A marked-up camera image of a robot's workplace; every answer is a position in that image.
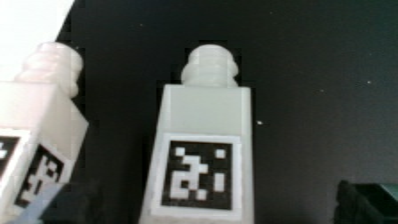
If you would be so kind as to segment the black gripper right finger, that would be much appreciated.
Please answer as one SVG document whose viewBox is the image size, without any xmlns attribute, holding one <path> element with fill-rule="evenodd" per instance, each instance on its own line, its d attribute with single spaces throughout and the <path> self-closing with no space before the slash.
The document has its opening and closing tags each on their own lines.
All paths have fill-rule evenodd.
<svg viewBox="0 0 398 224">
<path fill-rule="evenodd" d="M 341 181 L 334 224 L 398 224 L 398 184 Z"/>
</svg>

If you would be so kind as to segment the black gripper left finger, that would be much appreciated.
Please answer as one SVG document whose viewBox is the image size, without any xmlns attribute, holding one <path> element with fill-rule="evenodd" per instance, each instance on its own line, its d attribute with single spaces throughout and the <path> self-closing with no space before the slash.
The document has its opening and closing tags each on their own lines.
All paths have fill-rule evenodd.
<svg viewBox="0 0 398 224">
<path fill-rule="evenodd" d="M 96 182 L 46 186 L 16 224 L 105 224 L 103 189 Z"/>
</svg>

